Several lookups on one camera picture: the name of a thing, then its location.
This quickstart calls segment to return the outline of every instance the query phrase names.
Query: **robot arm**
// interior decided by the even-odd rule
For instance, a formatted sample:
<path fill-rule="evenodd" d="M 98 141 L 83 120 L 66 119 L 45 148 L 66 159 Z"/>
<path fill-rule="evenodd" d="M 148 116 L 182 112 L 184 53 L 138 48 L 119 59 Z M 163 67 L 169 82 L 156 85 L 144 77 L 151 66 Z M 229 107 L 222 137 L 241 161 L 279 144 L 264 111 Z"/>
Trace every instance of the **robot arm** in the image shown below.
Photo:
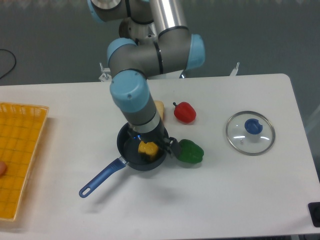
<path fill-rule="evenodd" d="M 147 78 L 201 66 L 205 61 L 204 43 L 189 33 L 178 0 L 89 0 L 91 11 L 103 21 L 131 17 L 134 26 L 154 25 L 157 38 L 141 40 L 118 38 L 107 49 L 111 70 L 110 93 L 130 125 L 130 134 L 144 142 L 155 142 L 178 155 L 174 138 L 165 136 L 164 124 L 151 96 Z"/>

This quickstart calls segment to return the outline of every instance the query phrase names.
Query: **gray floor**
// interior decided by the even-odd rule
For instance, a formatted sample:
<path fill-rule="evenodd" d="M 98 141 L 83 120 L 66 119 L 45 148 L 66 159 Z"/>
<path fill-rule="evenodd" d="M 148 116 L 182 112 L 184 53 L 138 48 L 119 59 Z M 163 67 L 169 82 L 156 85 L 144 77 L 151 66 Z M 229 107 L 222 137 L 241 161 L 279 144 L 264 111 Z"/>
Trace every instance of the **gray floor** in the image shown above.
<path fill-rule="evenodd" d="M 227 76 L 237 62 L 239 75 L 287 74 L 306 122 L 320 104 L 320 0 L 182 3 L 190 31 L 206 46 L 205 64 L 187 77 Z M 85 0 L 0 0 L 0 49 L 17 58 L 0 85 L 97 81 L 119 23 L 96 23 Z M 0 76 L 12 64 L 0 51 Z M 318 172 L 319 136 L 320 124 L 308 134 Z"/>

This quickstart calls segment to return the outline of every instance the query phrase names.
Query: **blue joint cap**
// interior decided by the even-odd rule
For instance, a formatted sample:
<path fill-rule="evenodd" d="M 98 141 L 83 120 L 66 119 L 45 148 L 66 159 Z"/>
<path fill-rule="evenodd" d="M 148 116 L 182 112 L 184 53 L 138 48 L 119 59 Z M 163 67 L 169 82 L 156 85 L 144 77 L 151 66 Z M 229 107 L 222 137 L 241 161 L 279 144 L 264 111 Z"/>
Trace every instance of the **blue joint cap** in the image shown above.
<path fill-rule="evenodd" d="M 92 2 L 91 0 L 87 0 L 87 3 L 88 3 L 88 6 L 89 6 L 89 10 L 90 10 L 90 13 L 91 13 L 91 16 L 93 17 L 93 19 L 95 21 L 97 21 L 98 23 L 104 23 L 104 21 L 101 20 L 101 18 L 97 15 L 94 7 L 92 6 Z"/>
<path fill-rule="evenodd" d="M 205 44 L 199 34 L 191 35 L 191 45 L 186 70 L 200 67 L 206 59 Z"/>
<path fill-rule="evenodd" d="M 258 119 L 250 118 L 244 123 L 245 130 L 253 135 L 257 135 L 262 132 L 263 126 L 259 123 Z"/>
<path fill-rule="evenodd" d="M 114 103 L 125 113 L 140 111 L 150 97 L 146 78 L 135 70 L 124 70 L 115 75 L 110 92 Z"/>
<path fill-rule="evenodd" d="M 108 49 L 106 51 L 106 60 L 109 64 L 109 60 L 111 58 L 111 55 L 120 47 L 127 45 L 127 44 L 133 44 L 135 46 L 137 46 L 137 44 L 135 43 L 135 41 L 133 41 L 132 39 L 129 38 L 125 38 L 125 37 L 121 37 L 118 38 L 114 41 L 112 41 L 110 43 L 110 45 L 108 46 Z"/>

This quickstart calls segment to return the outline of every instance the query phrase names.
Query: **pan handle hole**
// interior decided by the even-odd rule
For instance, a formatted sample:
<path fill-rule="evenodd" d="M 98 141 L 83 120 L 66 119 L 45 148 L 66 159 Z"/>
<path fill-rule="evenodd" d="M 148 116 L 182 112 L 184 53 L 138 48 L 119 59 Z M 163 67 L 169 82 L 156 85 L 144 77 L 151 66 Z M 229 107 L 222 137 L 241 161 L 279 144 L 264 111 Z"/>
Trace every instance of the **pan handle hole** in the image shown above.
<path fill-rule="evenodd" d="M 90 190 L 91 190 L 91 188 L 90 188 L 90 187 L 87 187 L 87 188 L 82 192 L 82 194 L 83 194 L 83 195 L 86 195 Z"/>

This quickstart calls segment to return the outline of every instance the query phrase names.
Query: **orange object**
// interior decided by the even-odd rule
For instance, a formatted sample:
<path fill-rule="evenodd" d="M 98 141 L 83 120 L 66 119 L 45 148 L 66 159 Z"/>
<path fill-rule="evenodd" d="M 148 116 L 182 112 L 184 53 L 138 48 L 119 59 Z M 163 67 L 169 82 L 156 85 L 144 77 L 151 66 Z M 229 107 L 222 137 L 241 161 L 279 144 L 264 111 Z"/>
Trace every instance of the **orange object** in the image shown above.
<path fill-rule="evenodd" d="M 146 154 L 151 161 L 155 160 L 159 147 L 154 142 L 141 141 L 138 147 L 139 154 Z"/>
<path fill-rule="evenodd" d="M 4 161 L 0 161 L 0 177 L 5 173 L 7 165 Z"/>
<path fill-rule="evenodd" d="M 0 159 L 7 169 L 0 177 L 0 220 L 14 221 L 47 106 L 0 102 Z"/>

